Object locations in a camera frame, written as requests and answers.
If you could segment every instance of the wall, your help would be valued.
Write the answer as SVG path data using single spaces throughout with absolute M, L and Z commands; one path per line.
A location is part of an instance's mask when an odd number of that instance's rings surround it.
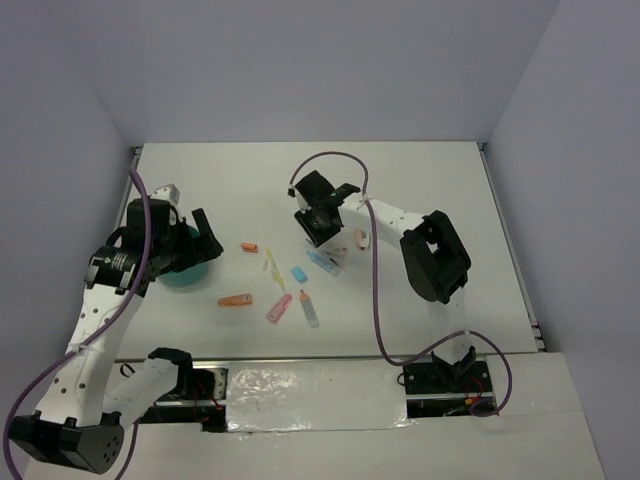
M 1 3 L 0 65 L 4 420 L 18 392 L 64 353 L 86 263 L 113 226 L 131 155 L 38 2 Z
M 546 339 L 609 480 L 636 478 L 640 3 L 563 0 L 489 142 Z
M 558 0 L 46 0 L 131 143 L 486 140 Z

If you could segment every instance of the blue object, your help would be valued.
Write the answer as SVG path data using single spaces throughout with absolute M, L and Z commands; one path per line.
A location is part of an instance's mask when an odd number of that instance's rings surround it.
M 313 263 L 315 263 L 320 268 L 322 268 L 325 272 L 330 273 L 334 277 L 337 277 L 338 274 L 340 273 L 340 267 L 338 267 L 336 264 L 334 264 L 331 260 L 329 260 L 324 255 L 318 252 L 307 252 L 307 255 L 309 255 L 309 258 Z
M 304 283 L 307 281 L 307 275 L 302 271 L 300 267 L 294 267 L 291 269 L 291 273 L 298 281 L 298 283 Z
M 187 225 L 189 227 L 189 233 L 191 234 L 191 238 L 197 238 L 200 236 L 200 232 L 198 232 L 197 228 L 192 227 L 191 225 Z M 189 285 L 193 285 L 198 282 L 207 274 L 207 270 L 209 269 L 209 262 L 199 263 L 198 265 L 194 265 L 191 268 L 187 268 L 182 272 L 168 272 L 164 275 L 160 275 L 158 280 L 160 280 L 167 287 L 188 287 Z

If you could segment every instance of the blue marker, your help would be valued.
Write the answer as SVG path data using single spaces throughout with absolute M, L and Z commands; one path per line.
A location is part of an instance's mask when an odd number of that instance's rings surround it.
M 307 252 L 307 255 L 309 255 L 309 258 L 313 263 L 318 265 L 324 271 L 329 272 L 334 277 L 337 277 L 340 273 L 340 267 L 332 263 L 331 260 L 329 260 L 324 255 L 321 255 L 318 252 Z
M 302 271 L 300 267 L 294 267 L 291 269 L 291 273 L 298 281 L 298 283 L 304 283 L 307 281 L 307 275 Z

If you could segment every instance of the orange object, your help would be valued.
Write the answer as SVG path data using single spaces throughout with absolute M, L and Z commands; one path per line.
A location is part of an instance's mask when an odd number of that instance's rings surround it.
M 221 307 L 241 307 L 243 305 L 253 305 L 253 295 L 243 293 L 242 295 L 234 295 L 233 297 L 224 297 L 218 300 Z
M 241 243 L 240 246 L 245 252 L 258 253 L 258 246 L 255 243 Z

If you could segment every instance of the transparent plastic wrap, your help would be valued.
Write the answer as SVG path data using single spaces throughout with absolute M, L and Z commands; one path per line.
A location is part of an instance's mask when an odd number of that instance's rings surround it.
M 402 369 L 383 360 L 234 363 L 227 426 L 235 432 L 406 427 Z

